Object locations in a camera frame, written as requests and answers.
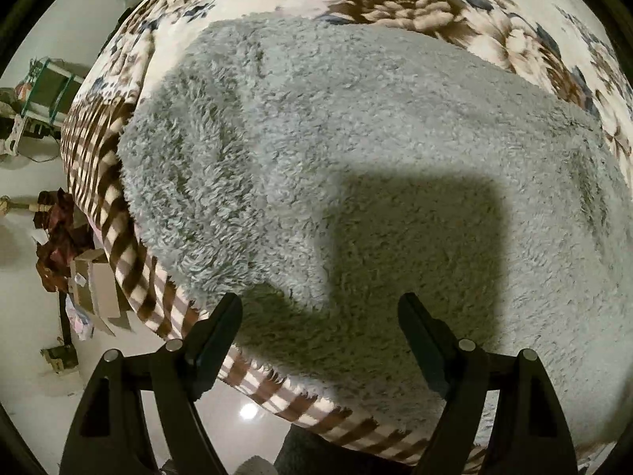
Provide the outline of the open cardboard box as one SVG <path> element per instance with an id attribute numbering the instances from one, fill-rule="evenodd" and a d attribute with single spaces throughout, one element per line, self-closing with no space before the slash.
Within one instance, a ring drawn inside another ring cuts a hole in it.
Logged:
<path id="1" fill-rule="evenodd" d="M 82 309 L 95 329 L 110 337 L 130 329 L 125 299 L 103 249 L 87 250 L 70 264 L 69 289 L 73 304 Z"/>

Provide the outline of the floral bed blanket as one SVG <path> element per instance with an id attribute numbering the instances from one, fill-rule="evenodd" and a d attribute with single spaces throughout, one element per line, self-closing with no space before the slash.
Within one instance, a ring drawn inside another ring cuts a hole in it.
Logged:
<path id="1" fill-rule="evenodd" d="M 632 82 L 606 15 L 588 0 L 142 0 L 81 84 L 61 157 L 122 295 L 160 338 L 184 336 L 205 312 L 140 240 L 123 196 L 119 137 L 206 26 L 264 12 L 408 30 L 461 47 L 597 118 L 622 176 L 632 176 Z"/>

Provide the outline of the dark red cloth pile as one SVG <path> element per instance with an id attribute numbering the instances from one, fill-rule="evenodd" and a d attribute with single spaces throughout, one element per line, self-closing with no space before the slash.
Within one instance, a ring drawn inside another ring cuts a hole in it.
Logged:
<path id="1" fill-rule="evenodd" d="M 38 203 L 49 209 L 36 212 L 33 218 L 35 228 L 44 230 L 47 237 L 36 247 L 35 269 L 47 292 L 66 293 L 72 260 L 95 246 L 93 230 L 75 205 L 73 196 L 62 189 L 41 192 Z"/>

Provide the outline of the grey fluffy pants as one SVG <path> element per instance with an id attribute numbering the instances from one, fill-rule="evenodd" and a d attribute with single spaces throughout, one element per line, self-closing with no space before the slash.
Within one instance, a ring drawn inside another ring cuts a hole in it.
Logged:
<path id="1" fill-rule="evenodd" d="M 140 240 L 236 345 L 312 395 L 429 434 L 413 293 L 493 353 L 533 348 L 577 447 L 632 416 L 632 198 L 600 124 L 421 34 L 211 24 L 118 146 Z"/>

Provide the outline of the green metal rack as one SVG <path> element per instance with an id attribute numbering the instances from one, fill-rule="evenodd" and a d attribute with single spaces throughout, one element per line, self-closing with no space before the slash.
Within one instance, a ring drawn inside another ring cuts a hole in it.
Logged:
<path id="1" fill-rule="evenodd" d="M 84 80 L 50 57 L 32 59 L 18 90 L 21 116 L 61 127 Z"/>

